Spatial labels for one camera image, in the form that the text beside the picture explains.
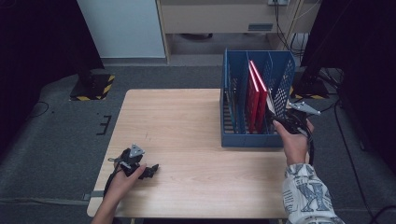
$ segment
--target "forearm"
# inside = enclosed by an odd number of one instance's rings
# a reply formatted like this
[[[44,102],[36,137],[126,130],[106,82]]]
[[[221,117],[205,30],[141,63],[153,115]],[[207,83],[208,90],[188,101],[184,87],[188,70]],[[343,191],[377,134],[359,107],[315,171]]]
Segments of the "forearm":
[[[112,200],[111,198],[104,198],[96,211],[91,224],[111,224],[113,222],[113,217],[116,214],[118,204],[119,202]]]
[[[327,187],[308,164],[293,164],[287,168],[283,202],[292,224],[302,220],[309,220],[309,223],[344,223],[332,209]]]

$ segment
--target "person's left hand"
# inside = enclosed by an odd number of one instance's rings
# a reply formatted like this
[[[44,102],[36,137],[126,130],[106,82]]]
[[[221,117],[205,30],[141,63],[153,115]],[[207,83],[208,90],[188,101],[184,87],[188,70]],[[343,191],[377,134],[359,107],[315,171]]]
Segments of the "person's left hand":
[[[119,202],[132,188],[134,182],[143,174],[145,169],[146,164],[142,164],[130,176],[126,176],[122,170],[118,171],[108,187],[105,198],[110,198],[115,200],[115,202]]]

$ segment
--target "red file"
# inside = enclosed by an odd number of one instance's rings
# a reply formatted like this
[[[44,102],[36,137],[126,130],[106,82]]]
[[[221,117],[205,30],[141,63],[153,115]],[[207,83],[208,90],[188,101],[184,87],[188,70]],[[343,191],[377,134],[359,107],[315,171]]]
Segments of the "red file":
[[[250,133],[254,132],[254,126],[257,117],[257,106],[259,104],[260,91],[257,85],[256,76],[251,66],[248,67],[249,74],[247,80],[247,126]]]
[[[249,61],[249,67],[251,67],[251,69],[253,70],[260,92],[259,102],[256,112],[255,127],[258,133],[262,133],[268,89],[266,88],[265,83],[262,80],[262,75],[257,70],[257,67],[253,61]]]

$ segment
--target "cable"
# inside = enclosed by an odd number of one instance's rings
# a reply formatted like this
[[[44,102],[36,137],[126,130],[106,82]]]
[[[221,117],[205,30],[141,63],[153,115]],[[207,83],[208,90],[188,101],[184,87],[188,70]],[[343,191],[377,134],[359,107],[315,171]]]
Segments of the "cable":
[[[331,85],[335,90],[338,90],[341,87],[341,83],[339,83],[337,80],[335,80],[335,78],[333,78],[332,76],[330,76],[330,72],[327,68],[325,68],[325,70],[327,72],[323,72],[322,68],[319,70],[319,74],[317,75],[317,77],[321,78],[323,81],[327,82],[329,85]]]
[[[113,173],[108,177],[108,180],[106,182],[105,185],[105,190],[103,191],[103,197],[105,198],[108,188],[110,187],[111,181],[113,181],[114,176],[116,176],[116,174],[121,171],[122,169],[119,169],[120,166],[120,159],[111,159],[110,161],[114,161],[116,163],[116,165],[114,166],[114,171]]]
[[[340,74],[340,83],[343,83],[344,81],[344,72],[341,72],[338,70],[338,68],[335,68],[335,71],[337,71]]]
[[[305,41],[305,34],[303,35],[303,42],[301,43],[301,47],[300,47],[301,50],[303,50],[303,48],[304,48],[304,41]]]
[[[340,99],[338,99],[337,102],[335,102],[335,107],[334,107],[334,115],[335,115],[335,120],[337,122],[338,130],[340,131],[341,137],[343,139],[344,146],[346,148],[346,153],[347,153],[347,155],[349,157],[349,161],[350,161],[350,164],[352,166],[352,171],[353,171],[353,174],[354,174],[354,176],[356,178],[356,182],[358,184],[359,192],[361,193],[361,198],[363,199],[364,205],[365,205],[365,207],[367,209],[367,212],[369,213],[370,217],[374,218],[373,212],[371,211],[371,209],[370,209],[370,207],[369,207],[369,205],[368,205],[368,203],[366,201],[366,197],[364,196],[363,190],[361,188],[361,182],[359,180],[358,173],[357,173],[356,168],[355,168],[355,163],[352,160],[352,156],[350,154],[349,147],[347,146],[347,140],[346,140],[346,138],[344,136],[344,132],[343,132],[343,130],[341,128],[340,120],[338,119],[337,105],[338,105],[339,102],[340,102]]]
[[[396,209],[396,205],[389,205],[389,206],[385,206],[383,207],[378,213],[376,213],[376,215],[371,219],[369,224],[372,224],[374,222],[376,222],[376,219],[379,218],[379,216],[382,215],[383,212],[389,210],[389,209]]]
[[[277,37],[279,37],[279,40],[282,42],[283,46],[287,50],[290,50],[289,45],[288,45],[288,40],[283,35],[283,31],[282,31],[282,29],[279,26],[279,3],[277,2],[277,0],[274,0],[274,4],[275,4],[276,34],[277,34]]]
[[[320,0],[318,0],[311,8],[309,8],[307,11],[305,11],[303,14],[301,14],[299,17],[294,18],[291,21],[297,21],[298,19],[300,19],[301,17],[303,17],[306,13],[308,13],[309,11],[311,11],[318,3]]]
[[[46,102],[43,102],[43,101],[39,101],[39,102],[37,102],[38,104],[44,104],[44,105],[46,105],[47,106],[47,108],[44,110],[44,112],[42,112],[41,114],[38,114],[38,115],[34,115],[34,116],[30,116],[29,117],[29,119],[33,119],[33,118],[37,118],[37,117],[40,117],[41,115],[43,115],[43,114],[45,114],[48,110],[49,110],[49,108],[50,108],[50,105],[49,104],[47,104]]]
[[[294,35],[293,35],[293,38],[291,39],[291,42],[290,42],[290,48],[291,48],[291,52],[293,53],[293,55],[294,56],[302,56],[302,55],[304,55],[304,49],[303,49],[303,47],[301,47],[300,49],[295,49],[294,47],[293,47],[293,44],[294,44],[294,40],[296,39],[296,36],[297,36],[297,33],[295,33]]]
[[[295,104],[295,103],[298,103],[298,102],[300,102],[300,101],[302,101],[304,99],[304,97],[303,98],[300,98],[300,99],[298,99],[298,100],[296,100],[296,101],[294,101],[293,103]]]
[[[329,107],[326,107],[325,109],[319,110],[320,114],[322,114],[323,112],[326,112],[328,110],[330,110],[333,106],[335,106],[336,103],[329,105]],[[307,118],[314,116],[313,114],[310,114],[308,116],[306,116]]]
[[[314,158],[315,158],[315,146],[314,146],[314,138],[312,137],[312,132],[308,127],[308,124],[305,124],[305,130],[307,131],[308,134],[308,145],[309,145],[309,164],[311,166],[314,165]]]

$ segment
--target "yellow black warning tape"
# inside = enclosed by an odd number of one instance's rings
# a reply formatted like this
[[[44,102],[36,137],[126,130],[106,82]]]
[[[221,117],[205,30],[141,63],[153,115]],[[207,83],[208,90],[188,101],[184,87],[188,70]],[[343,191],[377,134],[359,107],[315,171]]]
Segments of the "yellow black warning tape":
[[[103,100],[107,97],[108,92],[110,91],[111,85],[113,84],[113,80],[114,80],[115,76],[110,76],[108,78],[107,84],[105,86],[105,88],[103,89],[103,93],[102,95],[97,95],[97,96],[77,96],[77,97],[73,97],[70,98],[70,100],[72,101],[90,101],[90,100]]]
[[[290,97],[293,99],[327,99],[329,96],[327,94],[324,95],[314,95],[314,94],[297,94],[294,92],[294,88],[290,87]]]

